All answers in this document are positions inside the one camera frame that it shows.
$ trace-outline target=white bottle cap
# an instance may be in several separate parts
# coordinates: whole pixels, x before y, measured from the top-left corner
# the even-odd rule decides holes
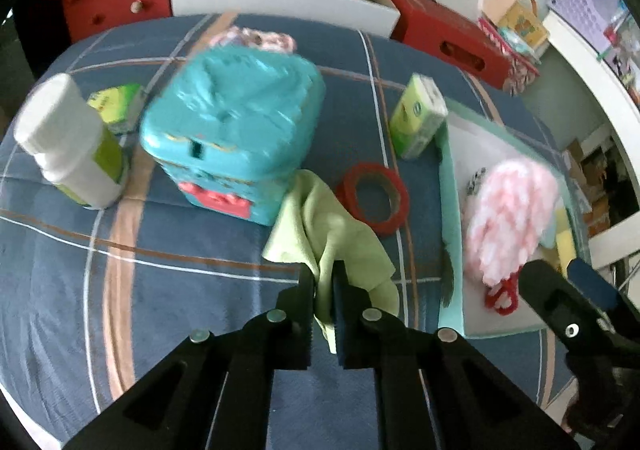
[[[14,138],[32,156],[52,152],[66,144],[77,127],[95,120],[98,113],[85,102],[68,74],[43,82],[22,106],[15,122]]]

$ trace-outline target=teal container lid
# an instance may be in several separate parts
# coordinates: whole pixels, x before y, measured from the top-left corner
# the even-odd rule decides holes
[[[150,104],[141,144],[160,160],[228,177],[278,176],[302,162],[323,98],[321,74],[300,56],[212,48]]]

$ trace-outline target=red box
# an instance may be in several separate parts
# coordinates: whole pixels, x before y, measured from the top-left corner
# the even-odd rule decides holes
[[[435,0],[391,0],[400,12],[391,38],[503,90],[511,62],[469,19]]]

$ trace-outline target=yellow-green package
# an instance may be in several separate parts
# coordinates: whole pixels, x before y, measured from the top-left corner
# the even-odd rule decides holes
[[[100,112],[100,117],[113,134],[123,134],[136,128],[144,104],[140,84],[125,84],[96,91],[87,103]]]
[[[403,159],[420,156],[447,114],[447,104],[433,79],[413,74],[389,121],[396,154]]]

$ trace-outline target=green bottle label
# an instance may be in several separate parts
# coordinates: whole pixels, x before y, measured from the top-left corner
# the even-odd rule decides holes
[[[94,161],[106,175],[113,179],[114,183],[120,182],[124,168],[122,149],[116,137],[106,126],[102,130],[102,141],[95,151]]]
[[[64,185],[55,185],[55,187],[58,190],[60,190],[64,195],[66,195],[67,197],[73,199],[73,201],[75,201],[79,205],[82,205],[82,206],[88,206],[89,205],[89,203],[85,203],[84,200],[82,200],[81,197],[78,197],[78,195],[76,195],[74,192],[72,192],[66,186],[64,186]]]

